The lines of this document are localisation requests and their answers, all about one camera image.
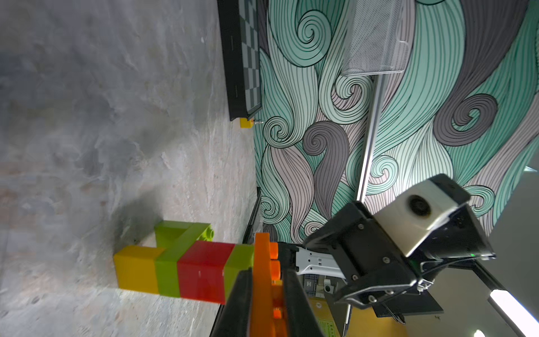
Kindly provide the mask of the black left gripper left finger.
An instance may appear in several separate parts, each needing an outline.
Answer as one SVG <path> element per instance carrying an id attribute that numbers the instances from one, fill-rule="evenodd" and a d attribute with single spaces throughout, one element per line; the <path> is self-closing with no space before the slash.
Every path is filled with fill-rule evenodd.
<path id="1" fill-rule="evenodd" d="M 252 269 L 243 270 L 237 276 L 229 299 L 213 327 L 211 337 L 249 336 L 252 297 Z"/>

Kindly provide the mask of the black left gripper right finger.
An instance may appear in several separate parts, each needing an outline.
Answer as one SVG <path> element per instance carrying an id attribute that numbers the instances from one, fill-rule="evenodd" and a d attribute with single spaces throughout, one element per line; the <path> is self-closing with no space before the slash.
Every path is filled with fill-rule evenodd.
<path id="1" fill-rule="evenodd" d="M 323 337 L 303 286 L 293 270 L 282 275 L 286 328 L 292 337 Z"/>

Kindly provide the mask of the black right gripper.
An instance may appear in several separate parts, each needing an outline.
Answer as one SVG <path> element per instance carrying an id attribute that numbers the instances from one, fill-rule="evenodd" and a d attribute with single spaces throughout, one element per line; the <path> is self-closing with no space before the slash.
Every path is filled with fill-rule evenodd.
<path id="1" fill-rule="evenodd" d="M 336 303 L 366 309 L 417 286 L 419 274 L 361 202 L 350 202 L 296 252 L 298 275 L 345 279 Z"/>

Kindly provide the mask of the orange long lego brick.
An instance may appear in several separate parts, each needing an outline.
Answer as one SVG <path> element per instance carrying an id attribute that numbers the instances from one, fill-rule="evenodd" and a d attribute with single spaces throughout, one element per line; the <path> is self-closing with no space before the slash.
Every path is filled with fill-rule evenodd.
<path id="1" fill-rule="evenodd" d="M 254 241 L 251 336 L 286 336 L 284 295 L 279 250 L 268 233 L 258 233 Z"/>

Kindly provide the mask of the red lego brick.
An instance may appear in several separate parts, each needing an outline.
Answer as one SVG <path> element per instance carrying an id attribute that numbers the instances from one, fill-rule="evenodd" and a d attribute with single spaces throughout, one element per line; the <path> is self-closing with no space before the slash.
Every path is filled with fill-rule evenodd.
<path id="1" fill-rule="evenodd" d="M 177 262 L 183 299 L 225 303 L 223 269 L 234 244 L 196 241 Z"/>

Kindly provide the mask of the green hollow lego brick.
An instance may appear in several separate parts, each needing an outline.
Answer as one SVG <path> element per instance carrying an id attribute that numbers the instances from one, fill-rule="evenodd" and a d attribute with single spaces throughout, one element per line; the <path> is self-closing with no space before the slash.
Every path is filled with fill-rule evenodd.
<path id="1" fill-rule="evenodd" d="M 253 266 L 253 260 L 253 245 L 237 244 L 234 246 L 223 268 L 225 300 L 228 300 L 238 274 L 243 270 L 251 268 Z"/>

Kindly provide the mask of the long green lego brick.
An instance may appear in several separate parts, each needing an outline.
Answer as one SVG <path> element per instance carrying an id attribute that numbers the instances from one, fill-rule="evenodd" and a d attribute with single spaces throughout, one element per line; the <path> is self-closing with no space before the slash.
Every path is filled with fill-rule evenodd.
<path id="1" fill-rule="evenodd" d="M 177 262 L 196 242 L 198 232 L 190 229 L 176 239 L 169 248 L 155 261 L 159 294 L 162 296 L 181 297 L 178 281 Z"/>

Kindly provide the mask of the yellow lego brick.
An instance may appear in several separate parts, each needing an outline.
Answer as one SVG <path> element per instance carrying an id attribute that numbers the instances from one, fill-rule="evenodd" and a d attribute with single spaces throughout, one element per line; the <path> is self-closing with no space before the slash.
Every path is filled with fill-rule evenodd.
<path id="1" fill-rule="evenodd" d="M 120 289 L 159 294 L 156 259 L 164 248 L 127 246 L 114 255 L 117 283 Z"/>

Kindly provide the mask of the green square lego brick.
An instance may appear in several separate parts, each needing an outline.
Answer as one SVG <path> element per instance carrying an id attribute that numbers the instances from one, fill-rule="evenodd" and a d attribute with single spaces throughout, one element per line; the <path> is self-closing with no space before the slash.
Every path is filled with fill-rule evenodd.
<path id="1" fill-rule="evenodd" d="M 194 229 L 199 233 L 197 240 L 213 241 L 214 231 L 209 223 L 163 220 L 154 227 L 157 247 L 169 248 L 178 237 L 190 229 Z"/>

